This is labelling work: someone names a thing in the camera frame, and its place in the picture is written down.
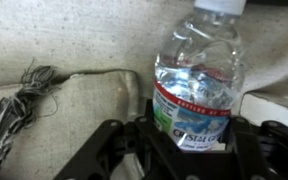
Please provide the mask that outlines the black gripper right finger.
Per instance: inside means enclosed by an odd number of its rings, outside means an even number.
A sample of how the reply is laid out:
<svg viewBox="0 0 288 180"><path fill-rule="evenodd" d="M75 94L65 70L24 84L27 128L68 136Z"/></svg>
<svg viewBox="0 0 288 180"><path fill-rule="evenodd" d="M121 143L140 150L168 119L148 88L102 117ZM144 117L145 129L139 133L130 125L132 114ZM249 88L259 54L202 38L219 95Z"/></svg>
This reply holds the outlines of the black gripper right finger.
<svg viewBox="0 0 288 180"><path fill-rule="evenodd" d="M242 130L247 125L247 120L240 116L231 116L229 118L228 125L222 134L222 142L225 144L226 150L233 149L235 133Z"/></svg>

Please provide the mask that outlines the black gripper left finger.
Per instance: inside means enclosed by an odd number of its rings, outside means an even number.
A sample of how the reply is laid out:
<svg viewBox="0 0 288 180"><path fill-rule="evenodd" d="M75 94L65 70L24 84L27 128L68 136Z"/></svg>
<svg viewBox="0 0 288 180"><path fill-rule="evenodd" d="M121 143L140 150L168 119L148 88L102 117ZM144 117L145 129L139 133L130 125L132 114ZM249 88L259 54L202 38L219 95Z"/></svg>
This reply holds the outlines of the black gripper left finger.
<svg viewBox="0 0 288 180"><path fill-rule="evenodd" d="M149 133L155 133L158 131L154 124L154 113L153 113L153 101L151 99L148 99L146 101L145 106L145 127Z"/></svg>

